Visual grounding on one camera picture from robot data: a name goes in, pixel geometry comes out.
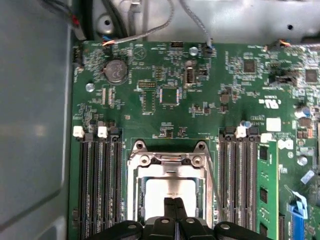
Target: small white sticker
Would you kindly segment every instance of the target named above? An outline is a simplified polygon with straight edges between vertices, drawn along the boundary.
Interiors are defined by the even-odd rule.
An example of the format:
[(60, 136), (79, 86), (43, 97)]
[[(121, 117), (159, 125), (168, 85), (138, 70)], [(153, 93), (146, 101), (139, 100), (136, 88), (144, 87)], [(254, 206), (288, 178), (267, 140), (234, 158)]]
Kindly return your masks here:
[(294, 153), (292, 151), (288, 152), (288, 158), (292, 159), (294, 157)]

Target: microchip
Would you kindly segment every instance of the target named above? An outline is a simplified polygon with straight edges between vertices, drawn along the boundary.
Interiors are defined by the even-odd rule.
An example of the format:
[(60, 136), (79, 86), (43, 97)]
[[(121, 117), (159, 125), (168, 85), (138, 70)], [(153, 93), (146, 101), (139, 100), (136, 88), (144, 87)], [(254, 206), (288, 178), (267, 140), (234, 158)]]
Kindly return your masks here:
[(171, 129), (165, 130), (165, 136), (167, 138), (173, 138), (174, 137), (174, 132)]
[(223, 93), (221, 94), (221, 97), (220, 97), (220, 102), (223, 103), (223, 104), (227, 104), (229, 102), (229, 94), (228, 93)]
[(318, 74), (316, 69), (305, 70), (305, 82), (311, 84), (318, 82)]
[(259, 156), (260, 156), (260, 159), (267, 161), (267, 159), (268, 159), (268, 147), (260, 146)]
[(312, 120), (307, 117), (302, 117), (299, 119), (299, 125), (300, 127), (304, 128), (310, 128), (311, 127)]
[(263, 225), (262, 223), (260, 223), (259, 232), (260, 232), (261, 235), (267, 237), (267, 235), (268, 235), (268, 228), (267, 228), (265, 225)]
[(243, 62), (243, 72), (253, 74), (256, 72), (256, 63), (254, 59), (245, 59)]
[(177, 88), (161, 88), (160, 89), (160, 103), (163, 105), (178, 105), (179, 90)]
[(226, 112), (226, 111), (229, 111), (228, 104), (221, 104), (220, 111), (223, 112), (223, 113)]
[(265, 204), (268, 203), (268, 192), (262, 187), (260, 187), (260, 200)]
[(205, 114), (210, 114), (210, 113), (211, 113), (210, 107), (205, 107), (205, 108), (204, 108), (204, 113), (205, 113)]
[(208, 69), (200, 69), (198, 75), (199, 76), (208, 76)]

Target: blue connector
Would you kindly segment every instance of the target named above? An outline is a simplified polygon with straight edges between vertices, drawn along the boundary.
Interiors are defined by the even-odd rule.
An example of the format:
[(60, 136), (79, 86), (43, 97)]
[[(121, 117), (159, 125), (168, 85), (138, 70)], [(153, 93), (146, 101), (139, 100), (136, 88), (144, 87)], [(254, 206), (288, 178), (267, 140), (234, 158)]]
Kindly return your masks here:
[(292, 240), (305, 240), (305, 220), (292, 215)]

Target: white dimm latch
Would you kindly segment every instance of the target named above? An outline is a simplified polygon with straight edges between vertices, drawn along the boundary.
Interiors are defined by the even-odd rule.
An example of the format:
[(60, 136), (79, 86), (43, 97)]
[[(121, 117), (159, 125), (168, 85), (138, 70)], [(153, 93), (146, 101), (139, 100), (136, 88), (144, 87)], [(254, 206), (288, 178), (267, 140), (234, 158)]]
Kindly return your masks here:
[(106, 139), (108, 136), (108, 129), (106, 126), (98, 126), (98, 138)]
[(82, 139), (85, 136), (84, 128), (82, 126), (74, 126), (72, 135), (75, 138), (81, 138)]

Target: mounting hole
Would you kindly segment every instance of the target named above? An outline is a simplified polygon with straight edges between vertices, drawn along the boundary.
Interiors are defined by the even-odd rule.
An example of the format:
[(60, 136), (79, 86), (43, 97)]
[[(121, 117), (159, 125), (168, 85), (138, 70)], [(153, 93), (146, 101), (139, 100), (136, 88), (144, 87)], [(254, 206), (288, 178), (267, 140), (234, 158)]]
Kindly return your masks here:
[(294, 29), (294, 26), (292, 26), (291, 24), (288, 24), (286, 27), (287, 27), (290, 31), (292, 31), (292, 30)]
[(221, 224), (220, 228), (222, 228), (223, 230), (229, 230), (230, 226), (228, 224)]
[(205, 148), (206, 148), (205, 145), (199, 144), (199, 149), (200, 149), (200, 150), (204, 150)]

